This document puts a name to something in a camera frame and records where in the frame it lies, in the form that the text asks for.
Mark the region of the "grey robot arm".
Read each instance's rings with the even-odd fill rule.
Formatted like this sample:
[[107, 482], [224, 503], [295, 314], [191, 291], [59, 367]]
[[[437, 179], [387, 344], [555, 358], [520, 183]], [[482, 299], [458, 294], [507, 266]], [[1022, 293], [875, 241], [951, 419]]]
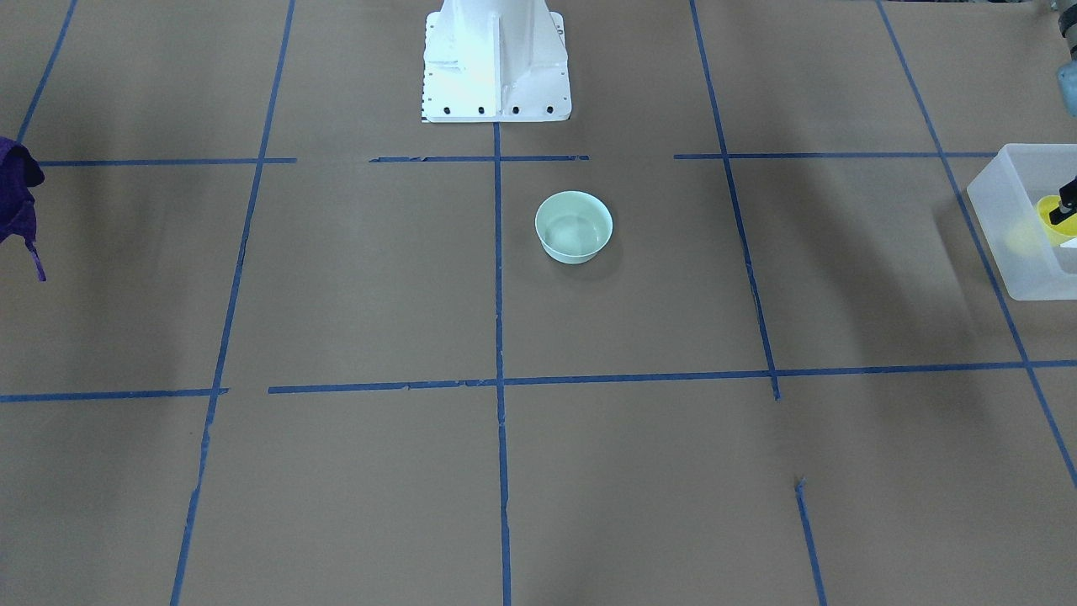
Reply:
[[[1069, 61], [1062, 65], [1055, 73], [1058, 89], [1067, 114], [1076, 118], [1076, 1], [1049, 1], [1049, 5], [1057, 13], [1058, 32], [1069, 52]], [[1048, 212], [1050, 226], [1061, 226], [1063, 222], [1074, 217], [1076, 179], [1062, 185], [1058, 195], [1060, 202]]]

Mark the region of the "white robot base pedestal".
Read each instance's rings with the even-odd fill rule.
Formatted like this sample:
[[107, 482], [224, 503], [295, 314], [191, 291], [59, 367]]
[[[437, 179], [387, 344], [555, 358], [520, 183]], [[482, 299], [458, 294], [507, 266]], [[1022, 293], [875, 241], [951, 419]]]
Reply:
[[424, 22], [421, 119], [545, 123], [573, 114], [565, 20], [545, 1], [443, 1]]

